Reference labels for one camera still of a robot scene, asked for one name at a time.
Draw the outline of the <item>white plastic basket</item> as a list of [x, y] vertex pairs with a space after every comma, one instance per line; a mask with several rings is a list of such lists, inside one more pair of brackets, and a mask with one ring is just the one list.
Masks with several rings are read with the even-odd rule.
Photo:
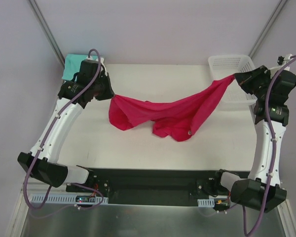
[[[221, 80], [234, 73], [245, 73], [254, 70], [251, 58], [247, 55], [219, 55], [208, 58], [212, 80]], [[256, 102], [256, 97], [245, 93], [237, 81], [226, 89], [218, 108], [223, 111], [247, 110]]]

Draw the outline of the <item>crimson pink t shirt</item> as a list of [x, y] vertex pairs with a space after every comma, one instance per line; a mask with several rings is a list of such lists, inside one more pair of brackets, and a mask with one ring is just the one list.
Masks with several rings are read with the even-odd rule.
[[153, 103], [116, 95], [110, 103], [109, 121], [122, 131], [152, 121], [154, 135], [160, 138], [170, 136], [183, 142], [195, 135], [234, 80], [234, 75], [215, 80], [205, 90], [171, 103]]

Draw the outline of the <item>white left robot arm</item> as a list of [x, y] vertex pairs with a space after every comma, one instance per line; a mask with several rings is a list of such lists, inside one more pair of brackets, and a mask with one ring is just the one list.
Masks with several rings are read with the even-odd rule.
[[21, 152], [18, 162], [28, 177], [52, 187], [64, 183], [77, 183], [83, 192], [94, 188], [91, 172], [81, 166], [66, 166], [58, 162], [62, 145], [86, 105], [114, 97], [109, 74], [105, 66], [92, 57], [81, 62], [73, 79], [63, 83], [58, 93], [54, 112], [39, 140], [28, 153]]

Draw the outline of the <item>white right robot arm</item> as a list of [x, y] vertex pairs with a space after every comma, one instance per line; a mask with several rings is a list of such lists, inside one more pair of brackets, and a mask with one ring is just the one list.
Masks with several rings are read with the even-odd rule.
[[218, 195], [230, 191], [233, 203], [268, 213], [287, 197], [280, 187], [279, 158], [283, 136], [289, 121], [285, 102], [296, 87], [296, 75], [280, 67], [261, 66], [246, 73], [236, 73], [239, 86], [257, 98], [254, 107], [257, 134], [255, 156], [248, 178], [227, 170], [219, 170], [212, 182]]

